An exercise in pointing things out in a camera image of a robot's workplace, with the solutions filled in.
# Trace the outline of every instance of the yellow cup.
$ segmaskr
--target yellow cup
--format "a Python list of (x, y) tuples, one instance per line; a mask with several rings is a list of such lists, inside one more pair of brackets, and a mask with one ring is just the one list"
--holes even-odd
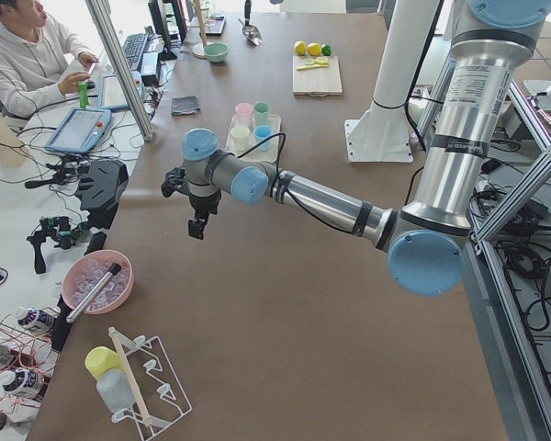
[(112, 368), (119, 369), (124, 372), (120, 365), (118, 354), (112, 349), (105, 346), (99, 346), (92, 349), (85, 357), (85, 368), (92, 374), (96, 380), (102, 377), (102, 374)]

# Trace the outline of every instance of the person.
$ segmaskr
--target person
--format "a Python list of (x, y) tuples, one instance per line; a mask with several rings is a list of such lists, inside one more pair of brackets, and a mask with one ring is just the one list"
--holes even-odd
[(0, 100), (9, 113), (28, 117), (77, 92), (78, 83), (90, 75), (74, 72), (61, 78), (66, 53), (85, 68), (97, 62), (39, 0), (0, 0)]

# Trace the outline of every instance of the pink bowl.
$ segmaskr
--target pink bowl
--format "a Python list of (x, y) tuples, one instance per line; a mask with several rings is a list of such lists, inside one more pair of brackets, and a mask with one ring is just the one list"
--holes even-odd
[(116, 297), (111, 302), (106, 303), (104, 307), (98, 309), (90, 309), (90, 306), (88, 306), (88, 308), (85, 310), (85, 313), (104, 314), (105, 312), (109, 312), (118, 308), (125, 302), (130, 294), (130, 291), (132, 290), (133, 284), (132, 265), (130, 264), (130, 260), (119, 251), (99, 250), (82, 257), (75, 264), (73, 264), (73, 266), (67, 272), (67, 275), (63, 280), (62, 293), (63, 300), (65, 301), (67, 306), (69, 306), (70, 308), (75, 308), (80, 302), (80, 299), (77, 299), (74, 296), (74, 293), (77, 290), (77, 279), (83, 274), (87, 273), (90, 266), (94, 266), (95, 264), (97, 265), (98, 269), (103, 269), (104, 271), (107, 271), (110, 266), (110, 261), (114, 261), (121, 266), (122, 269), (120, 270), (120, 274), (124, 271), (129, 270), (129, 281), (127, 282), (127, 286), (118, 297)]

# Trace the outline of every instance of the keyboard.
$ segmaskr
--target keyboard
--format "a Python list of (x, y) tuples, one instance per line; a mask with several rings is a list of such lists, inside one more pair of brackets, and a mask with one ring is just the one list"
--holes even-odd
[(147, 34), (131, 34), (127, 36), (122, 45), (122, 50), (125, 52), (131, 71), (138, 71), (141, 68), (141, 60), (147, 49), (147, 42)]

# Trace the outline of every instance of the lime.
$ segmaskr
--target lime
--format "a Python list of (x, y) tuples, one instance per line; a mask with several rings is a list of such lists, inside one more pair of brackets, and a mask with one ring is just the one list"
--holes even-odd
[(332, 54), (332, 47), (328, 44), (323, 44), (320, 49), (322, 50), (322, 55), (326, 55), (328, 57)]
[(307, 47), (307, 50), (310, 55), (313, 57), (318, 57), (320, 55), (320, 44), (319, 43), (311, 43)]
[(306, 42), (305, 41), (295, 42), (294, 53), (296, 53), (296, 55), (304, 55), (306, 53)]

